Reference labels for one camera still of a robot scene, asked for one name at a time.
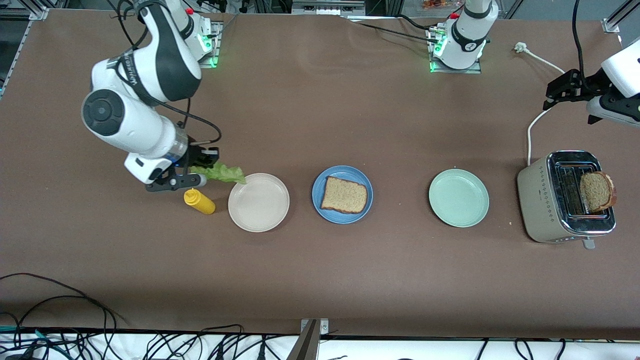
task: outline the mustard bottle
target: mustard bottle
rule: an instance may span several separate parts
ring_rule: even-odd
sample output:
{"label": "mustard bottle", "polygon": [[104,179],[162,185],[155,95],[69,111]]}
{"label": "mustard bottle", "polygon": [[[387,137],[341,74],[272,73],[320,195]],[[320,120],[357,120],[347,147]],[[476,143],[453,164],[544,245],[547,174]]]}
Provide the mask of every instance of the mustard bottle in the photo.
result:
{"label": "mustard bottle", "polygon": [[184,202],[205,215],[213,214],[216,211],[216,205],[213,201],[196,189],[184,192]]}

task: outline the lettuce leaf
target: lettuce leaf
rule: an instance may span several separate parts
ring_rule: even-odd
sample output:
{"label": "lettuce leaf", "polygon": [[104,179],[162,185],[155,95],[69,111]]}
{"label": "lettuce leaf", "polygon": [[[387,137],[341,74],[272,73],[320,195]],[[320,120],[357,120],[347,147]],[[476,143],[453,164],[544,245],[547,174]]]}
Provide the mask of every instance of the lettuce leaf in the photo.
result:
{"label": "lettuce leaf", "polygon": [[241,168],[228,168],[220,162],[215,163],[213,167],[190,167],[189,171],[196,174],[202,174],[207,178],[207,180],[219,180],[224,181],[225,183],[235,181],[238,184],[246,184]]}

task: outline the toaster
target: toaster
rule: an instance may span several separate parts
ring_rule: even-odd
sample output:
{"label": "toaster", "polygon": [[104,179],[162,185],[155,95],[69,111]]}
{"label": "toaster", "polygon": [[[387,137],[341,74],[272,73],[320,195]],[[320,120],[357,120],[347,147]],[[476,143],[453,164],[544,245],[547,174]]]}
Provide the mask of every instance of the toaster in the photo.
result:
{"label": "toaster", "polygon": [[582,174],[600,171],[586,151],[555,151],[518,174],[518,196],[527,234],[541,243],[585,241],[616,227],[613,209],[590,213],[580,195]]}

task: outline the brown table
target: brown table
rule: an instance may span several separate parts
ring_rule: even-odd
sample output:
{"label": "brown table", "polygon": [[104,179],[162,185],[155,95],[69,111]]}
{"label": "brown table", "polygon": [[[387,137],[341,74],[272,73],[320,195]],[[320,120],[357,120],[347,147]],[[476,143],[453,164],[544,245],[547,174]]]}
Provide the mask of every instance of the brown table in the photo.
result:
{"label": "brown table", "polygon": [[[316,316],[337,334],[639,337],[640,132],[587,125],[584,103],[556,106],[534,128],[535,158],[585,149],[616,181],[618,228],[596,250],[535,243],[520,216],[525,130],[557,73],[511,48],[524,41],[575,67],[568,22],[496,22],[482,75],[464,76],[429,73],[424,44],[340,17],[240,16],[191,109],[222,128],[222,162],[289,189],[287,218],[253,234],[226,211],[232,184],[208,184],[220,210],[201,215],[181,192],[147,193],[125,153],[84,128],[92,65],[127,47],[110,15],[53,10],[24,45],[0,103],[0,273],[81,288],[123,314],[122,327],[296,332]],[[419,35],[398,20],[376,23]],[[590,74],[620,50],[597,22],[579,31]],[[195,121],[188,129],[212,135]],[[341,164],[367,174],[375,192],[351,225],[325,221],[310,201],[316,176]],[[426,199],[432,178],[453,167],[478,175],[491,198],[468,229],[445,225]],[[0,307],[60,293],[14,278],[0,284]],[[26,325],[101,327],[101,318],[63,300]]]}

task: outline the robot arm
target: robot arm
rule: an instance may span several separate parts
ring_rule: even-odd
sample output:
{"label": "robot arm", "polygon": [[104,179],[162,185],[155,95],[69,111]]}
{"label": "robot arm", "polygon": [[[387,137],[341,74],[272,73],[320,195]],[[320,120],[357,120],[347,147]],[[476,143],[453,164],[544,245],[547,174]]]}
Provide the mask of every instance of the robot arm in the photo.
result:
{"label": "robot arm", "polygon": [[452,69],[467,69],[482,55],[489,29],[498,17],[495,0],[467,0],[457,19],[444,23],[446,39],[434,55]]}
{"label": "robot arm", "polygon": [[602,62],[594,75],[581,80],[576,69],[547,86],[547,110],[563,101],[588,101],[589,124],[602,119],[640,127],[640,38]]}
{"label": "robot arm", "polygon": [[217,159],[153,108],[159,102],[193,96],[202,73],[194,54],[206,48],[191,16],[177,0],[137,2],[134,8],[152,36],[148,46],[128,49],[117,58],[94,65],[92,92],[83,102],[85,126],[105,142],[127,151],[125,167],[147,190],[202,186],[202,176],[181,177],[194,161]]}

